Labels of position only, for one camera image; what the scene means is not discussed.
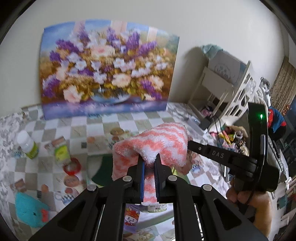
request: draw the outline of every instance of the pink striped towel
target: pink striped towel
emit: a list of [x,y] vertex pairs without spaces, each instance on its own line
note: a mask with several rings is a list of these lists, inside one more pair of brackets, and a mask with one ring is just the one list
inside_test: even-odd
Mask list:
[[187,174],[192,167],[186,160],[188,136],[180,123],[163,123],[141,134],[117,142],[113,146],[113,173],[116,180],[126,175],[130,166],[136,165],[139,154],[145,162],[145,183],[143,205],[156,204],[153,163],[160,154],[164,165],[175,167]]

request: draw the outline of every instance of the dark green cloth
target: dark green cloth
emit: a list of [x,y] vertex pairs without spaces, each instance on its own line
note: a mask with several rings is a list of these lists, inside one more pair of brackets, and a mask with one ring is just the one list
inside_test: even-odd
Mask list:
[[92,181],[100,186],[107,186],[112,182],[113,158],[112,155],[102,157],[102,165],[93,176]]

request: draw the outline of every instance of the painting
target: painting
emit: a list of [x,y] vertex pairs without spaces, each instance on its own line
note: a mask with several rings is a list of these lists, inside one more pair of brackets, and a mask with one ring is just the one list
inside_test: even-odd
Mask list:
[[44,29],[39,81],[46,120],[165,110],[179,37],[113,20]]

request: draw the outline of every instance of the curtain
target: curtain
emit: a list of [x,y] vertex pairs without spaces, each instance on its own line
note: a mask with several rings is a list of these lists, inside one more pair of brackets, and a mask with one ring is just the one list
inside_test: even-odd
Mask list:
[[271,105],[284,114],[296,94],[296,69],[284,58],[279,74],[270,89]]

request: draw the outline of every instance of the white bottle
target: white bottle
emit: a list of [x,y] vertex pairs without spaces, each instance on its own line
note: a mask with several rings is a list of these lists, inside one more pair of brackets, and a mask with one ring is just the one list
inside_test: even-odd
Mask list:
[[25,130],[18,133],[17,142],[28,158],[33,159],[37,156],[38,146]]

